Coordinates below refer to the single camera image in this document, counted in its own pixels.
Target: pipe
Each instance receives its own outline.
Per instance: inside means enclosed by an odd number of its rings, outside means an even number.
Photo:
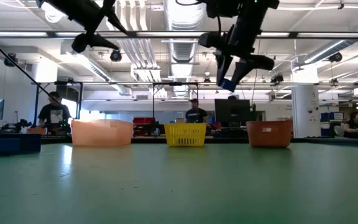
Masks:
[[[323,71],[321,71],[321,72],[319,72],[319,73],[323,73],[323,72],[330,71],[330,70],[332,70],[332,69],[334,69],[334,68],[337,68],[337,67],[339,67],[339,66],[341,66],[341,65],[344,65],[345,63],[348,63],[348,62],[350,62],[351,60],[354,60],[354,59],[356,59],[356,58],[358,58],[358,55],[353,56],[353,57],[351,57],[351,58],[349,58],[349,59],[347,59],[347,60],[345,60],[345,61],[339,62],[339,63],[335,64],[334,66],[330,66],[329,68],[327,68],[327,69],[325,69],[325,70],[323,70]]]
[[[358,40],[334,40],[308,54],[303,60],[305,63],[316,63],[329,56],[357,43]]]
[[[194,0],[182,0],[181,3],[194,3]],[[172,31],[193,31],[200,30],[205,5],[197,4],[193,6],[181,6],[175,0],[164,0],[164,14],[167,23],[167,29]],[[170,43],[171,62],[192,62],[196,52],[195,43]],[[189,77],[192,73],[193,65],[171,65],[171,73],[174,77]],[[185,96],[182,93],[183,88],[174,86],[175,96]]]
[[[346,77],[349,77],[349,76],[352,76],[352,75],[357,75],[358,74],[358,68],[353,70],[353,71],[350,71],[350,72],[345,72],[345,73],[342,73],[342,74],[339,74],[339,75],[336,75],[332,78],[328,78],[327,80],[324,80],[324,81],[331,81],[333,80],[334,78],[338,78],[338,79],[343,79],[343,78],[346,78]]]
[[[136,22],[136,4],[134,0],[129,0],[129,7],[130,7],[130,15],[129,15],[129,24],[132,27],[132,30],[139,30]],[[146,68],[147,65],[144,62],[142,52],[138,48],[138,45],[142,48],[142,50],[145,53],[147,64],[151,64],[151,61],[149,59],[149,56],[147,55],[147,52],[145,51],[145,46],[143,46],[143,41],[139,39],[130,39],[129,42],[131,43],[133,49],[135,50],[137,54],[137,58],[140,60],[142,67]]]
[[[119,0],[121,11],[120,11],[120,22],[123,27],[126,29],[128,28],[127,20],[126,20],[126,2],[125,0]],[[115,27],[113,27],[108,21],[109,30],[116,30]],[[131,55],[130,58],[132,58],[132,63],[135,64],[137,67],[142,66],[142,62],[139,60],[139,58],[136,56],[135,52],[133,51],[133,48],[131,47],[131,42],[129,40],[122,40],[121,41],[121,47],[124,49],[125,53],[127,55]]]
[[[146,5],[145,0],[139,0],[139,7],[140,7],[140,14],[139,14],[139,21],[140,21],[140,27],[142,30],[148,30],[147,24],[146,24]],[[143,51],[145,52],[147,62],[150,64],[152,68],[157,68],[157,61],[155,60],[153,48],[150,39],[144,39],[139,40],[143,41]]]

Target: orange basket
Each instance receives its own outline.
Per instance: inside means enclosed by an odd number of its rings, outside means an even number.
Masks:
[[[249,121],[247,132],[252,147],[287,147],[291,142],[292,121]]]
[[[111,147],[130,144],[134,124],[119,120],[71,122],[74,146]]]

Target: black t-shirt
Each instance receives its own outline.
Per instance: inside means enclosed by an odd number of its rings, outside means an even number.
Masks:
[[[68,107],[66,105],[63,105],[63,107],[64,109],[51,104],[45,105],[38,115],[38,118],[46,120],[45,124],[58,124],[61,121],[67,123],[70,115],[66,112],[68,111]]]
[[[206,116],[208,114],[201,108],[190,109],[186,112],[187,123],[203,123]]]
[[[348,124],[349,128],[351,128],[351,129],[357,129],[358,128],[358,124],[356,122],[354,122],[353,120],[349,120],[346,124]],[[348,133],[347,131],[345,131],[344,137],[346,137],[346,138],[358,138],[358,133]]]

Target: ceiling duct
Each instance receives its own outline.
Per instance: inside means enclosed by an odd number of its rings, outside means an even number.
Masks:
[[[350,30],[350,32],[358,32],[358,26],[354,29]],[[328,44],[320,47],[319,49],[315,50],[312,53],[309,53],[304,56],[300,56],[299,61],[300,65],[303,64],[312,64],[319,62],[323,59],[328,58],[329,56],[357,43],[357,39],[352,40],[333,40],[330,41]],[[279,66],[277,66],[276,70],[285,70],[285,68],[288,68],[289,64],[288,62],[283,62]]]
[[[194,3],[194,0],[181,0],[180,2],[191,4]],[[194,31],[201,29],[205,12],[204,4],[180,6],[175,0],[164,0],[163,4],[168,30]],[[189,43],[189,40],[184,40],[184,42],[176,40],[169,43],[171,62],[175,63],[171,65],[171,73],[175,80],[187,78],[191,75],[193,65],[186,63],[194,61],[197,44]],[[186,89],[186,86],[175,86],[173,87],[174,95],[185,96],[183,94]]]

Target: plastic basket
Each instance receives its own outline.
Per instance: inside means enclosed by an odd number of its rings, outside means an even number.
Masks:
[[[169,146],[204,146],[206,124],[164,124]]]
[[[292,121],[249,121],[247,132],[252,147],[287,147],[291,142]]]
[[[134,125],[119,120],[71,122],[74,146],[111,147],[130,144]]]

